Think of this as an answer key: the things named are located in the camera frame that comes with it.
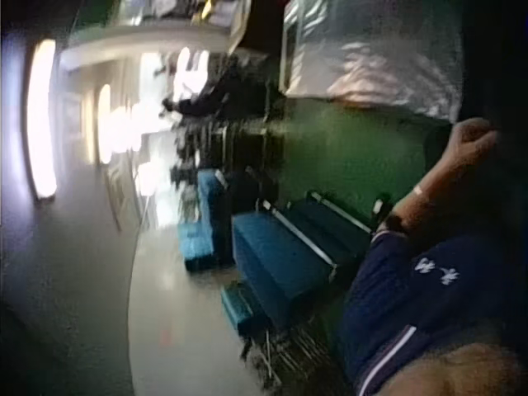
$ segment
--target white plastic cover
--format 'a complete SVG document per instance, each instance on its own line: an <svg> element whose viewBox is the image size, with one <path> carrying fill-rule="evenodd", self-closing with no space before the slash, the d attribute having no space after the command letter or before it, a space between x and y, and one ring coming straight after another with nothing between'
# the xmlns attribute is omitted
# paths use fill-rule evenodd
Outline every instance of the white plastic cover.
<svg viewBox="0 0 528 396"><path fill-rule="evenodd" d="M455 121L462 48L453 3L292 0L285 11L286 95L402 106Z"/></svg>

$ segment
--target white floor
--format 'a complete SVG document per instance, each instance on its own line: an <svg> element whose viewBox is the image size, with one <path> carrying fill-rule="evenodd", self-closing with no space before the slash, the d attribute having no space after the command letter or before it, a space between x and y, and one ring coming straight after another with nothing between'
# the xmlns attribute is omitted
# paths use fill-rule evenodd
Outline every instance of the white floor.
<svg viewBox="0 0 528 396"><path fill-rule="evenodd" d="M136 396L263 394L222 310L219 288L235 276L189 276L174 226L140 236L129 306Z"/></svg>

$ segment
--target blue cushion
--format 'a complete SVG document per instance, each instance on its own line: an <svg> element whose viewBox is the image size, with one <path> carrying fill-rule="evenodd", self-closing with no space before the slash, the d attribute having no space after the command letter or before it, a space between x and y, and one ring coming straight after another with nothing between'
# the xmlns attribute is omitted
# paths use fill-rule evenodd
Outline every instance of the blue cushion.
<svg viewBox="0 0 528 396"><path fill-rule="evenodd" d="M177 233L180 252L188 271L209 270L217 266L211 239L201 223L179 224Z"/></svg>
<svg viewBox="0 0 528 396"><path fill-rule="evenodd" d="M336 243L350 257L361 258L370 244L370 235L339 214L313 200L301 200L290 207L290 212L300 214Z"/></svg>
<svg viewBox="0 0 528 396"><path fill-rule="evenodd" d="M287 328L328 283L331 268L269 214L233 217L238 269L279 328Z"/></svg>
<svg viewBox="0 0 528 396"><path fill-rule="evenodd" d="M338 265L352 264L356 255L351 253L346 246L337 241L331 234L326 233L316 224L310 222L297 211L285 210L282 214L297 227L304 235L322 248Z"/></svg>
<svg viewBox="0 0 528 396"><path fill-rule="evenodd" d="M183 237L179 238L179 242L180 252L186 260L195 260L213 254L208 238L201 236Z"/></svg>
<svg viewBox="0 0 528 396"><path fill-rule="evenodd" d="M234 282L220 291L222 305L240 337L255 337L269 326L269 319L251 289Z"/></svg>
<svg viewBox="0 0 528 396"><path fill-rule="evenodd" d="M198 223L184 223L177 227L178 239L195 238L203 235L201 222Z"/></svg>
<svg viewBox="0 0 528 396"><path fill-rule="evenodd" d="M227 195L213 169L198 172L198 196L201 223L206 238L210 239L214 252L229 260L231 256L231 229Z"/></svg>

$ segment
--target wrist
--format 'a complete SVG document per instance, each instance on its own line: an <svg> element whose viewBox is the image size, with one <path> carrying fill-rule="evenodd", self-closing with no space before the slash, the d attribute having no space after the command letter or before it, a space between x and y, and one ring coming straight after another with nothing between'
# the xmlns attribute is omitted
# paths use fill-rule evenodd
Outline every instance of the wrist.
<svg viewBox="0 0 528 396"><path fill-rule="evenodd" d="M430 203L435 204L455 192L460 172L450 163L440 161L418 183L419 191Z"/></svg>

